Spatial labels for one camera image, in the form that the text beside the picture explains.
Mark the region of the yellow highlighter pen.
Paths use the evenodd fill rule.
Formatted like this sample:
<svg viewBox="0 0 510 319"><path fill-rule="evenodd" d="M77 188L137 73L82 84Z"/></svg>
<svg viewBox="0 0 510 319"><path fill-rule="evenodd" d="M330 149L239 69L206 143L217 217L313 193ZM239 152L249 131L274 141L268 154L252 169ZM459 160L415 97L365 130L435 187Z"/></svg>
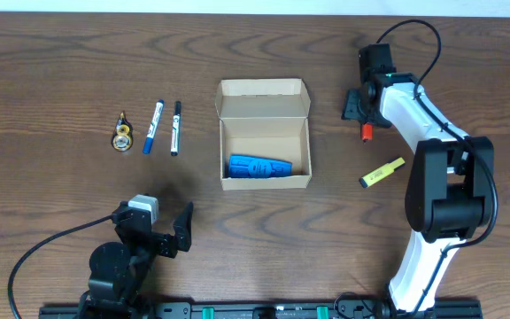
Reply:
<svg viewBox="0 0 510 319"><path fill-rule="evenodd" d="M391 160L370 173L363 175L359 179L359 183L364 189L369 188L389 175L392 175L395 171L402 168L405 163L406 162L402 157Z"/></svg>

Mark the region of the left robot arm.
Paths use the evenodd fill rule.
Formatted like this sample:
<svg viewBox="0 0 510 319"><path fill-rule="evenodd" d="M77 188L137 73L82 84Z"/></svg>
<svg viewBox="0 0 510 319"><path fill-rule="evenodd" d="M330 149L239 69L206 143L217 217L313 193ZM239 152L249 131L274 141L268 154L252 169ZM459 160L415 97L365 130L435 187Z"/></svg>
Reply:
<svg viewBox="0 0 510 319"><path fill-rule="evenodd" d="M123 201L112 213L120 238L94 250L89 258L89 290L80 297L77 318L155 318L153 301L140 294L158 256L175 258L192 244L194 206L189 202L173 223L174 234L152 230L154 209Z"/></svg>

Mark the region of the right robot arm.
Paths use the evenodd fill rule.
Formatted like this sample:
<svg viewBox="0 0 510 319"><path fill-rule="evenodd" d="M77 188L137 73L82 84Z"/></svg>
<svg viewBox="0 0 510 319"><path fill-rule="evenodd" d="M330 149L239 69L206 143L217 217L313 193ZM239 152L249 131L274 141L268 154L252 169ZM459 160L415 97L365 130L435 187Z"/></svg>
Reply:
<svg viewBox="0 0 510 319"><path fill-rule="evenodd" d="M453 125L412 74L370 74L360 89L348 91L341 117L363 127L395 128L413 152L405 196L411 236L381 312L394 318L431 314L454 255L480 244L495 226L493 144Z"/></svg>

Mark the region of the blue utility knife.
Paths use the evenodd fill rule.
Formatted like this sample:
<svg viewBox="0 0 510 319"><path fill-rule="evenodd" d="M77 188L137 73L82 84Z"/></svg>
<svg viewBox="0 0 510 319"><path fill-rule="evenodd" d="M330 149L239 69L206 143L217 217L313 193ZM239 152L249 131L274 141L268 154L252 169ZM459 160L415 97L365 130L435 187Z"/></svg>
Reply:
<svg viewBox="0 0 510 319"><path fill-rule="evenodd" d="M230 178L276 178L292 174L292 164L277 159L231 155L228 176Z"/></svg>

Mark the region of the red marker pen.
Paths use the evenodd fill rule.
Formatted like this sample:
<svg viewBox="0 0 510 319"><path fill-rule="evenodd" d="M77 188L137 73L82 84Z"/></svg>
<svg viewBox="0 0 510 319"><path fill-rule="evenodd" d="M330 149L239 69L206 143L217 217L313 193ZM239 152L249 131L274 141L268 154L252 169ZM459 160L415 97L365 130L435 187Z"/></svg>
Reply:
<svg viewBox="0 0 510 319"><path fill-rule="evenodd" d="M360 138L363 143L369 142L374 137L374 127L369 124L362 124L360 127Z"/></svg>

